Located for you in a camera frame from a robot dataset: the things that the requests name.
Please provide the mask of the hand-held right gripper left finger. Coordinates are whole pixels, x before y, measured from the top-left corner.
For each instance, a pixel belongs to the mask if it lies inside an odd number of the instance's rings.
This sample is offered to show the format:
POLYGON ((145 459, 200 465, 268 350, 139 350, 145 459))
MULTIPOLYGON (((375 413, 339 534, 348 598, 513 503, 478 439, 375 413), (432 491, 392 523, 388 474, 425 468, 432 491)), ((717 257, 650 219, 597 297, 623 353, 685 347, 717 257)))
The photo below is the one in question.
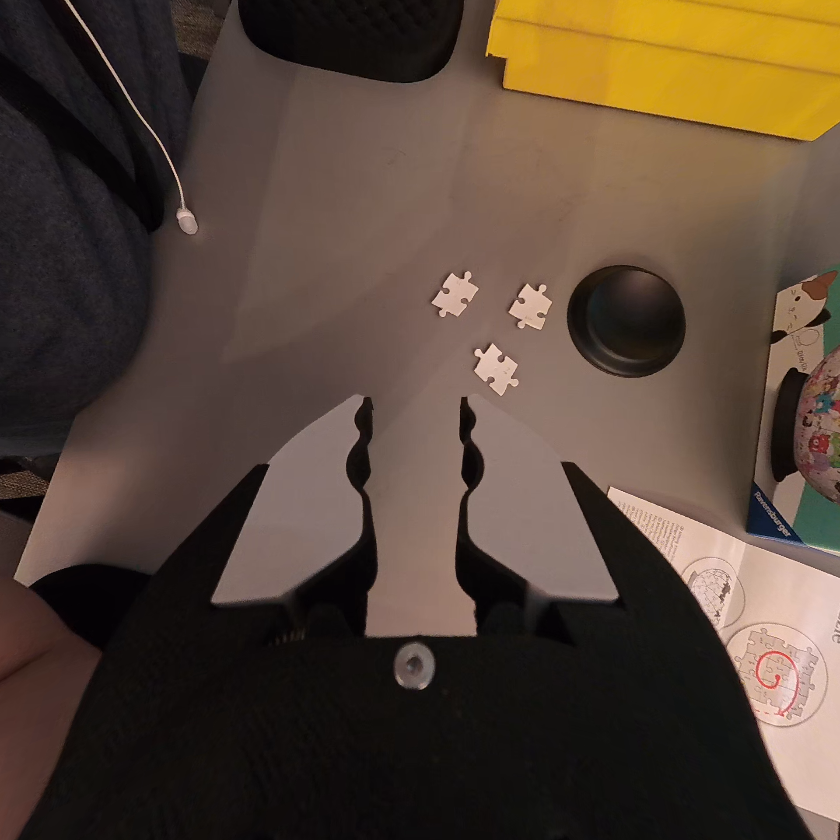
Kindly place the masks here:
POLYGON ((375 582, 365 484, 373 404, 352 395, 271 458, 212 597, 214 606, 334 604, 364 631, 375 582))

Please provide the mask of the person's leg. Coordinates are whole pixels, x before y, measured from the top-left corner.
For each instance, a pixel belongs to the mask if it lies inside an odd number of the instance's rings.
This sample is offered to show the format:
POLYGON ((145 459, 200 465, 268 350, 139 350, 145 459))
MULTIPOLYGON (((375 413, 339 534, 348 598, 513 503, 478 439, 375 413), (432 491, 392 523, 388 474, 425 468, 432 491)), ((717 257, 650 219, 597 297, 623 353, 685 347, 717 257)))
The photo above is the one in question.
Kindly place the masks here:
POLYGON ((1 838, 43 794, 101 653, 36 593, 1 580, 1 838))

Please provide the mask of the white printed leaflet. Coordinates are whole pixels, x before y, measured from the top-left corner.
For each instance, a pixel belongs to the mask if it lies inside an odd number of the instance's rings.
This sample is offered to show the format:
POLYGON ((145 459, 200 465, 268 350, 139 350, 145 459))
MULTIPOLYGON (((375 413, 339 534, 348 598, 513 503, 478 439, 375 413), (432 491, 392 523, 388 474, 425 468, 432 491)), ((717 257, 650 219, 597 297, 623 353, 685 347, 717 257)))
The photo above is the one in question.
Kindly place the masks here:
POLYGON ((793 803, 838 822, 838 577, 617 488, 724 643, 793 803))

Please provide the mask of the yellow plastic bin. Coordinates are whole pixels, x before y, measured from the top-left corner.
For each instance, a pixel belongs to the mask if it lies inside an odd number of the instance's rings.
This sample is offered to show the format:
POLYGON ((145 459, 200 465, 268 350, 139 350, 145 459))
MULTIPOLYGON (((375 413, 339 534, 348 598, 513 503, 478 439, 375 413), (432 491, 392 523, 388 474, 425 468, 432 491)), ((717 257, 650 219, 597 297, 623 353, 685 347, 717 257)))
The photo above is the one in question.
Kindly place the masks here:
POLYGON ((839 121, 838 1, 501 1, 506 89, 814 141, 839 121))

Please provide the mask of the black quilted pad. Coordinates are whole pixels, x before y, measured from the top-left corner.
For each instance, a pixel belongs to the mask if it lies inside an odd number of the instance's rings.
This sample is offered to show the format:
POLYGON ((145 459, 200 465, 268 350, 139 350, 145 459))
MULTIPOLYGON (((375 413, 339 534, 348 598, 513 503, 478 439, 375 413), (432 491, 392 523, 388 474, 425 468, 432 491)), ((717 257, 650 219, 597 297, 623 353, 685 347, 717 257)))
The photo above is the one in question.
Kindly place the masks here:
POLYGON ((463 1, 239 1, 250 42, 291 64, 392 83, 424 81, 452 56, 463 1))

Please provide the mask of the white hoodie drawstring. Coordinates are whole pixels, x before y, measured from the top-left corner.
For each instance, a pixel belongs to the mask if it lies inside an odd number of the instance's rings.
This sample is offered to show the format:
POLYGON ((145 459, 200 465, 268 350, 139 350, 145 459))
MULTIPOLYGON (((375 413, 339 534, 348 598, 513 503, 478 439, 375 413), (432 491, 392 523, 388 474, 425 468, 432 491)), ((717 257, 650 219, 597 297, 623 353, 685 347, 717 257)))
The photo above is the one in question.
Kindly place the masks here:
POLYGON ((63 4, 66 6, 67 10, 72 15, 72 17, 75 18, 78 25, 83 30, 85 36, 88 38, 88 40, 91 42, 93 48, 99 54, 99 56, 101 58, 101 61, 103 62, 104 66, 108 69, 108 72, 110 73, 111 77, 116 82, 117 86, 119 87, 119 89, 122 93, 123 98, 129 104, 133 113, 136 115, 136 118, 142 123, 145 130, 153 138, 154 142, 157 144, 157 146, 159 147, 159 149, 163 153, 163 156, 166 160, 166 163, 168 164, 168 166, 171 170, 171 173, 174 177, 176 189, 177 189, 178 196, 179 196, 179 206, 175 211, 175 216, 176 216, 176 220, 177 220, 179 228, 186 235, 192 236, 192 235, 197 234, 197 232, 198 232, 198 222, 196 220, 196 217, 195 217, 193 211, 186 204, 186 199, 185 199, 185 194, 184 194, 182 181, 181 181, 181 178, 178 174, 178 171, 175 168, 175 164, 172 160, 172 157, 170 156, 169 151, 166 149, 166 147, 165 147, 163 141, 161 140, 160 136, 158 135, 158 133, 154 130, 154 128, 150 125, 148 120, 144 117, 144 115, 142 114, 142 111, 139 110, 139 108, 137 107, 137 105, 134 102, 134 100, 132 99, 128 89, 125 87, 125 84, 123 83, 123 80, 119 76, 119 73, 114 68, 114 66, 111 63, 111 61, 110 61, 109 57, 107 56, 106 52, 104 51, 104 49, 99 44, 96 36, 93 34, 93 32, 89 28, 88 24, 85 22, 83 17, 79 14, 77 9, 74 7, 73 3, 71 1, 64 1, 63 4))

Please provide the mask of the colourful puzzle box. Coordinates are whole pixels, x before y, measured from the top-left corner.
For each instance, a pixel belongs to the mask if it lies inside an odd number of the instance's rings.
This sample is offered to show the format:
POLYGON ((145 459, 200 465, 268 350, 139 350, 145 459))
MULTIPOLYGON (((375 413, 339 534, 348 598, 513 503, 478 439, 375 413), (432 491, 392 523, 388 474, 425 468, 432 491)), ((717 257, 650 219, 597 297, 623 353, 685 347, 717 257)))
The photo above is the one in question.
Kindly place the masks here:
POLYGON ((747 531, 839 554, 839 267, 780 290, 747 531))

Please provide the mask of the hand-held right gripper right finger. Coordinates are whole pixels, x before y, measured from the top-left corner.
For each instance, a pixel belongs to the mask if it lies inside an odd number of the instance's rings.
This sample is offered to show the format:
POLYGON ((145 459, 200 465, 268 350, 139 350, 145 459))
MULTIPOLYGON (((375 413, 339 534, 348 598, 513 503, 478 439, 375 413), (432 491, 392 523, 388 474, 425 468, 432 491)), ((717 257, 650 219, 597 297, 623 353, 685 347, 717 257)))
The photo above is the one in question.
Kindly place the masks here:
POLYGON ((465 494, 457 582, 476 629, 496 609, 529 630, 550 603, 613 605, 619 594, 560 455, 480 395, 460 401, 465 494))

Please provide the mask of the white jigsaw piece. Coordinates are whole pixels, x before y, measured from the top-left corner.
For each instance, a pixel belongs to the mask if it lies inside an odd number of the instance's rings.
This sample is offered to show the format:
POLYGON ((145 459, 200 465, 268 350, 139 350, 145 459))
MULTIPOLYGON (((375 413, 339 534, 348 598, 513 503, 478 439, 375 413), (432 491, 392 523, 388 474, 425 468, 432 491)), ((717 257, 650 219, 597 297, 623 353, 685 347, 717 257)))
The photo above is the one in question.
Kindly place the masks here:
POLYGON ((516 320, 519 329, 531 328, 541 331, 552 305, 545 283, 532 286, 527 282, 512 301, 508 315, 516 320))
POLYGON ((472 273, 467 270, 463 276, 450 273, 443 281, 440 290, 432 300, 437 314, 444 319, 447 316, 459 317, 473 301, 478 286, 473 283, 472 273))
POLYGON ((494 344, 486 349, 474 349, 476 365, 474 373, 499 396, 504 396, 511 388, 519 385, 516 376, 518 363, 505 355, 494 344))

